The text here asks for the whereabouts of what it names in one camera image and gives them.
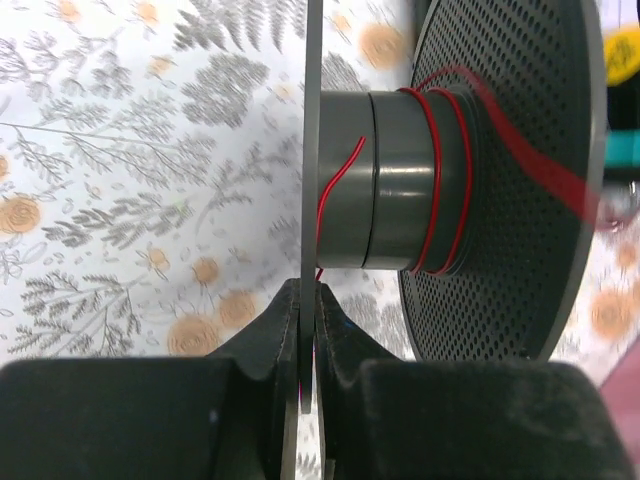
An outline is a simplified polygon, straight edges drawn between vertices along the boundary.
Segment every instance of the red wire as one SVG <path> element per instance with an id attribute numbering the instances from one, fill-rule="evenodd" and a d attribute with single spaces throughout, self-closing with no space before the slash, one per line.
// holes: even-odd
<path id="1" fill-rule="evenodd" d="M 429 125 L 429 130 L 431 130 L 431 141 L 433 144 L 433 157 L 434 157 L 434 181 L 433 181 L 433 199 L 431 202 L 431 218 L 429 219 L 429 226 L 427 227 L 427 234 L 424 239 L 424 243 L 422 244 L 422 249 L 420 250 L 420 256 L 418 257 L 418 262 L 411 269 L 412 274 L 418 273 L 422 269 L 422 265 L 424 264 L 427 258 L 427 252 L 429 251 L 429 247 L 431 246 L 431 241 L 433 240 L 433 235 L 436 230 L 436 221 L 438 220 L 438 208 L 440 207 L 440 185 L 442 181 L 442 145 L 440 143 L 440 133 L 438 131 L 438 124 L 436 122 L 435 117 L 433 116 L 433 112 L 431 111 L 431 106 L 427 103 L 425 98 L 420 94 L 419 91 L 414 90 L 413 88 L 400 88 L 398 91 L 405 92 L 413 96 L 422 107 L 422 111 L 427 119 L 427 124 Z"/>
<path id="2" fill-rule="evenodd" d="M 509 121 L 478 75 L 466 67 L 444 68 L 430 75 L 416 90 L 421 90 L 434 78 L 448 73 L 458 73 L 471 84 L 475 94 L 484 104 L 502 142 L 520 168 L 583 221 L 595 226 L 599 196 L 575 173 L 538 152 Z"/>
<path id="3" fill-rule="evenodd" d="M 365 142 L 366 142 L 366 138 L 360 137 L 360 140 L 358 140 L 358 143 L 356 144 L 356 148 L 353 149 L 353 152 L 347 159 L 346 163 L 342 167 L 340 167 L 340 170 L 338 170 L 336 174 L 331 178 L 331 180 L 329 180 L 329 183 L 327 183 L 327 186 L 324 187 L 324 190 L 322 191 L 322 195 L 320 195 L 320 201 L 318 202 L 318 214 L 316 217 L 316 244 L 317 245 L 320 244 L 320 232 L 322 230 L 322 217 L 324 216 L 324 208 L 327 203 L 327 199 L 329 198 L 329 194 L 331 193 L 331 190 L 333 190 L 333 187 L 335 187 L 336 184 L 340 181 L 340 179 L 344 176 L 344 174 L 347 173 L 347 170 L 351 168 L 351 165 L 353 165 L 355 161 L 358 159 L 358 155 L 360 155 L 360 152 L 362 151 L 362 147 L 364 147 Z M 316 274 L 316 280 L 320 280 L 320 277 L 322 276 L 323 271 L 324 270 L 322 268 L 318 269 L 318 273 Z"/>
<path id="4" fill-rule="evenodd" d="M 464 203 L 462 204 L 462 212 L 460 213 L 460 220 L 458 221 L 456 236 L 454 237 L 453 243 L 451 244 L 451 250 L 449 250 L 449 256 L 447 257 L 442 267 L 440 267 L 438 270 L 429 272 L 432 275 L 441 275 L 449 270 L 449 268 L 451 268 L 451 265 L 456 258 L 458 246 L 460 245 L 460 241 L 462 240 L 464 227 L 467 223 L 467 217 L 469 216 L 469 208 L 471 206 L 471 193 L 473 191 L 473 152 L 471 151 L 471 138 L 469 135 L 469 128 L 464 118 L 464 113 L 462 113 L 462 109 L 460 108 L 460 105 L 458 103 L 458 99 L 450 91 L 445 90 L 444 88 L 434 87 L 429 89 L 429 91 L 442 95 L 451 104 L 451 107 L 453 108 L 453 111 L 456 115 L 456 119 L 458 120 L 458 125 L 460 126 L 460 133 L 462 134 L 462 143 L 464 144 L 464 154 L 467 164 L 467 184 L 464 191 Z"/>

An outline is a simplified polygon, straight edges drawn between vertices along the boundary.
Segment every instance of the gray cylinder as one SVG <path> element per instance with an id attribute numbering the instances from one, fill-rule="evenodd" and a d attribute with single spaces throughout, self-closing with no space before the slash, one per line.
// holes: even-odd
<path id="1" fill-rule="evenodd" d="M 458 228 L 466 157 L 449 100 L 438 93 L 424 98 L 442 150 L 437 222 L 423 264 L 424 270 L 436 270 L 445 263 Z M 468 113 L 468 99 L 459 100 Z M 366 143 L 325 206 L 318 266 L 413 268 L 431 221 L 435 174 L 432 132 L 420 103 L 404 92 L 322 92 L 320 105 L 319 192 L 358 139 L 365 137 Z"/>

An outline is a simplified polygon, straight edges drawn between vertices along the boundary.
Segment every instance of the wire spool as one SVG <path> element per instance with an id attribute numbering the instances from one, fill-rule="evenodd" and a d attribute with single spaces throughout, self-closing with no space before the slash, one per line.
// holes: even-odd
<path id="1" fill-rule="evenodd" d="M 368 139 L 327 201 L 317 265 L 398 270 L 418 358 L 548 358 L 593 235 L 592 223 L 525 173 L 460 69 L 483 79 L 533 148 L 597 194 L 606 130 L 602 52 L 591 0 L 434 1 L 411 85 L 428 79 L 422 98 L 443 149 L 446 201 L 435 210 L 434 127 L 420 103 L 406 92 L 321 95 L 319 192 L 358 137 Z M 463 111 L 474 172 L 468 218 L 445 269 L 461 225 L 466 156 L 461 123 L 434 88 L 451 92 Z M 588 200 L 584 193 L 577 202 Z M 434 211 L 433 239 L 416 269 Z"/>

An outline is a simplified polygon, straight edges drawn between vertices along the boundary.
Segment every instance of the gray fern print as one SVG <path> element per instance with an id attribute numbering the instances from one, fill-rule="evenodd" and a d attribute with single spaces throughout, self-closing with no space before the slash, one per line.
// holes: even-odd
<path id="1" fill-rule="evenodd" d="M 162 237 L 179 229 L 193 214 L 188 200 L 163 203 L 160 195 L 138 193 L 137 197 L 114 200 L 109 210 L 80 210 L 69 220 L 57 220 L 42 230 L 47 240 L 62 242 L 68 248 L 87 245 L 97 235 L 124 250 L 145 234 Z"/>
<path id="2" fill-rule="evenodd" d="M 133 92 L 131 71 L 120 64 L 117 39 L 123 28 L 108 37 L 78 35 L 74 47 L 60 50 L 58 41 L 48 32 L 29 32 L 22 44 L 13 38 L 0 38 L 0 84 L 22 82 L 34 102 L 53 95 L 50 78 L 64 75 L 63 93 L 92 93 L 102 98 L 123 98 Z M 93 83 L 82 85 L 78 77 L 88 63 Z"/>
<path id="3" fill-rule="evenodd" d="M 102 103 L 52 99 L 40 109 L 37 124 L 0 119 L 0 126 L 14 130 L 9 148 L 15 158 L 49 183 L 60 183 L 72 165 L 79 164 L 99 174 L 123 166 L 132 178 L 153 188 L 169 188 L 172 181 L 205 185 L 216 142 L 202 134 L 176 139 L 177 112 L 173 97 L 164 92 L 135 98 L 115 113 Z M 35 140 L 41 132 L 60 135 L 69 152 L 52 151 Z"/>
<path id="4" fill-rule="evenodd" d="M 246 37 L 249 45 L 260 51 L 265 23 L 273 45 L 280 52 L 288 25 L 298 38 L 305 38 L 306 0 L 190 0 L 190 3 L 195 13 L 179 11 L 185 23 L 176 24 L 178 50 L 196 45 L 205 49 L 215 45 L 227 50 L 231 42 L 244 51 Z"/>
<path id="5" fill-rule="evenodd" d="M 0 7 L 11 8 L 16 12 L 26 12 L 29 10 L 31 2 L 22 2 L 21 0 L 0 0 Z"/>
<path id="6" fill-rule="evenodd" d="M 196 232 L 200 230 L 211 212 L 229 204 L 252 204 L 253 198 L 246 193 L 247 184 L 257 181 L 272 184 L 276 168 L 290 169 L 292 159 L 289 155 L 292 146 L 298 145 L 297 136 L 285 138 L 273 153 L 264 152 L 261 145 L 253 143 L 245 152 L 241 163 L 226 159 L 216 166 L 216 175 L 212 179 L 214 194 L 211 196 L 196 222 Z"/>
<path id="7" fill-rule="evenodd" d="M 211 55 L 209 65 L 196 71 L 196 82 L 182 87 L 192 100 L 182 111 L 193 123 L 240 127 L 254 90 L 264 85 L 268 74 L 266 65 L 241 55 Z"/>
<path id="8" fill-rule="evenodd" d="M 315 455 L 298 453 L 296 457 L 296 478 L 299 480 L 320 480 L 322 467 Z"/>
<path id="9" fill-rule="evenodd" d="M 411 347 L 399 303 L 386 305 L 379 312 L 376 297 L 358 293 L 342 299 L 340 304 L 347 316 L 380 345 L 397 357 L 406 356 Z"/>
<path id="10" fill-rule="evenodd" d="M 111 15 L 115 15 L 115 13 L 113 12 L 109 4 L 106 2 L 106 0 L 93 0 L 93 3 L 102 7 L 107 13 L 110 13 Z"/>
<path id="11" fill-rule="evenodd" d="M 364 92 L 369 86 L 360 82 L 358 74 L 344 58 L 329 53 L 322 60 L 322 90 Z"/>
<path id="12" fill-rule="evenodd" d="M 79 281 L 59 270 L 28 279 L 21 298 L 31 322 L 16 327 L 14 344 L 7 352 L 40 357 L 129 354 L 133 336 L 141 332 L 131 289 L 141 285 L 142 279 L 122 282 L 110 275 L 85 275 Z"/>
<path id="13" fill-rule="evenodd" d="M 300 222 L 296 217 L 280 217 L 267 232 L 269 240 L 275 240 L 278 249 L 290 265 L 300 265 Z"/>

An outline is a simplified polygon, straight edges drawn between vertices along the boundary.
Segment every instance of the orange flower print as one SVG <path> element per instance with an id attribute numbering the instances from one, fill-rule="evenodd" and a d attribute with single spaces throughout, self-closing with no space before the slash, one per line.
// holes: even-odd
<path id="1" fill-rule="evenodd" d="M 156 272 L 160 278 L 168 280 L 164 273 L 171 268 L 171 263 L 169 263 L 164 250 L 149 247 L 147 253 L 141 251 L 136 253 L 142 257 L 142 260 L 136 262 L 137 265 L 146 266 L 149 270 Z"/>
<path id="2" fill-rule="evenodd" d="M 27 233 L 40 223 L 40 207 L 28 197 L 13 197 L 0 203 L 0 231 Z"/>
<path id="3" fill-rule="evenodd" d="M 215 283 L 220 275 L 218 264 L 213 258 L 200 258 L 193 264 L 193 276 L 200 285 L 211 285 Z"/>
<path id="4" fill-rule="evenodd" d="M 4 155 L 0 155 L 0 181 L 9 173 L 9 160 Z"/>
<path id="5" fill-rule="evenodd" d="M 204 356 L 220 346 L 218 329 L 212 319 L 189 314 L 169 329 L 167 347 L 173 355 Z"/>
<path id="6" fill-rule="evenodd" d="M 333 23 L 333 28 L 340 33 L 348 33 L 351 30 L 351 24 L 344 15 L 334 15 L 331 17 L 331 23 Z"/>
<path id="7" fill-rule="evenodd" d="M 249 256 L 249 252 L 246 250 L 242 250 L 241 248 L 233 247 L 229 249 L 229 253 L 233 255 L 233 257 L 239 263 L 251 263 L 251 257 Z"/>
<path id="8" fill-rule="evenodd" d="M 58 14 L 67 23 L 78 23 L 81 15 L 75 4 L 71 0 L 60 0 L 58 3 Z"/>
<path id="9" fill-rule="evenodd" d="M 631 300 L 633 302 L 633 308 L 640 310 L 640 278 L 636 279 L 631 285 Z"/>
<path id="10" fill-rule="evenodd" d="M 256 315 L 253 295 L 244 290 L 236 290 L 222 297 L 219 308 L 222 324 L 227 328 L 243 328 Z"/>
<path id="11" fill-rule="evenodd" d="M 372 24 L 360 35 L 360 51 L 376 70 L 389 70 L 406 58 L 407 42 L 395 28 Z"/>
<path id="12" fill-rule="evenodd" d="M 294 92 L 294 87 L 287 83 L 278 84 L 273 88 L 273 93 L 281 102 L 286 102 L 287 100 L 292 99 Z"/>
<path id="13" fill-rule="evenodd" d="M 160 77 L 167 71 L 171 69 L 175 65 L 175 62 L 171 60 L 171 57 L 164 56 L 154 56 L 147 67 L 147 71 L 150 75 L 155 77 Z"/>
<path id="14" fill-rule="evenodd" d="M 631 242 L 624 242 L 616 252 L 616 263 L 622 270 L 627 270 L 638 263 L 638 249 Z"/>
<path id="15" fill-rule="evenodd" d="M 138 3 L 138 17 L 147 27 L 153 28 L 158 25 L 158 10 L 151 2 Z"/>
<path id="16" fill-rule="evenodd" d="M 594 333 L 610 342 L 621 339 L 633 322 L 633 298 L 616 290 L 603 290 L 591 304 Z"/>

